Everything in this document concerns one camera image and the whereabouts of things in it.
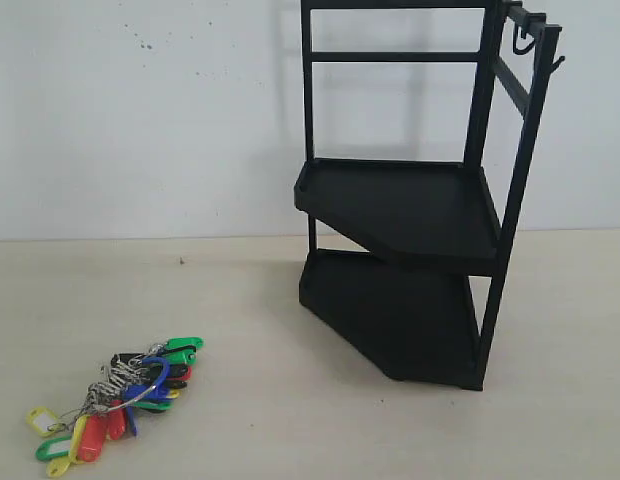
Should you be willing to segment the black two-tier corner rack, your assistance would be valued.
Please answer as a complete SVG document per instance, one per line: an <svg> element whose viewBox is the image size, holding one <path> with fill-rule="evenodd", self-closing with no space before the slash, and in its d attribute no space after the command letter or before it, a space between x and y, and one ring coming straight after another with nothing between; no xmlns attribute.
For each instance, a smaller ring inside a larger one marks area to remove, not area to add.
<svg viewBox="0 0 620 480"><path fill-rule="evenodd" d="M479 47L448 52L318 51L317 10L399 10L399 1L301 5L305 161L294 203L308 219L299 300L387 377L482 389L561 27L519 1L480 1ZM317 63L472 63L459 162L320 158ZM482 165L494 88L523 125L503 213Z"/></svg>

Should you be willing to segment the black metal carabiner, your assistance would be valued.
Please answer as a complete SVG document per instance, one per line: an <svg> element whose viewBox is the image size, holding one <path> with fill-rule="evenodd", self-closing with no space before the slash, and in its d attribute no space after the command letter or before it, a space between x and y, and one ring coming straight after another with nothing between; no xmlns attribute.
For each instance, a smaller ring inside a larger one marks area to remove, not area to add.
<svg viewBox="0 0 620 480"><path fill-rule="evenodd" d="M118 353L111 358L110 365L112 367L125 365L131 368L138 368L146 357L147 354L144 353Z"/></svg>

